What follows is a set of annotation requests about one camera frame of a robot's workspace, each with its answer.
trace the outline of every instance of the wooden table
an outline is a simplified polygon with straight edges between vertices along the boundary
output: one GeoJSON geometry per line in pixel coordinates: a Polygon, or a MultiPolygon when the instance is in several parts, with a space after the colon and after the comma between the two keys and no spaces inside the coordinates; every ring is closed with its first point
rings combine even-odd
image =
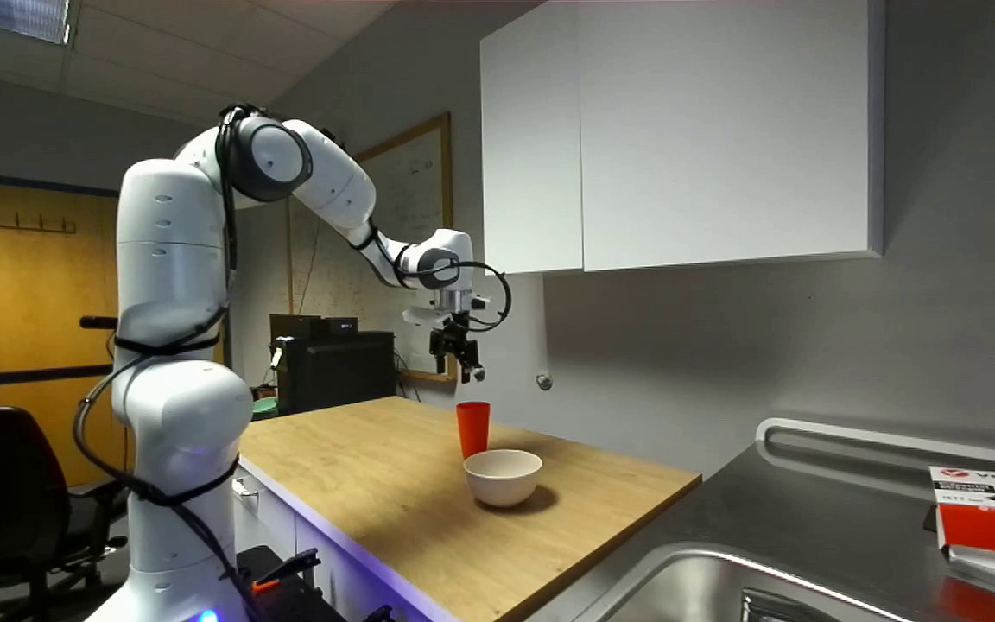
{"type": "Polygon", "coordinates": [[[698,472],[496,426],[544,456],[541,489],[496,510],[469,499],[452,410],[385,397],[250,426],[243,458],[338,539],[431,598],[440,618],[523,618],[698,472]]]}

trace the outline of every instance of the black chair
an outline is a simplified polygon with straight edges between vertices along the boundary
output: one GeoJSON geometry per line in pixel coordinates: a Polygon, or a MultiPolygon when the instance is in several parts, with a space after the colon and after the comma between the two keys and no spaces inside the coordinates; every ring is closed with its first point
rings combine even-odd
{"type": "Polygon", "coordinates": [[[66,598],[94,598],[120,510],[119,484],[74,495],[35,418],[0,408],[0,589],[27,583],[27,598],[0,601],[0,618],[48,618],[66,598]]]}

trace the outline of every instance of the sink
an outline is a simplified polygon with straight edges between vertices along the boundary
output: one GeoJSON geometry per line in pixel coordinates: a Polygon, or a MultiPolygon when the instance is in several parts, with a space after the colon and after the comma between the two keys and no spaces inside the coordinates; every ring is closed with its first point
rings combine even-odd
{"type": "Polygon", "coordinates": [[[884,609],[829,591],[720,547],[645,554],[580,622],[901,622],[884,609]]]}

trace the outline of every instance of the red plastic cup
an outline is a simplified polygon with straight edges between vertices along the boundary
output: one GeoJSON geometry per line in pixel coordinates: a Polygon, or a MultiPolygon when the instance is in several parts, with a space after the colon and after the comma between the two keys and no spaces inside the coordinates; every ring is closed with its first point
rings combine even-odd
{"type": "Polygon", "coordinates": [[[463,456],[484,453],[490,445],[490,402],[459,402],[455,420],[463,456]]]}

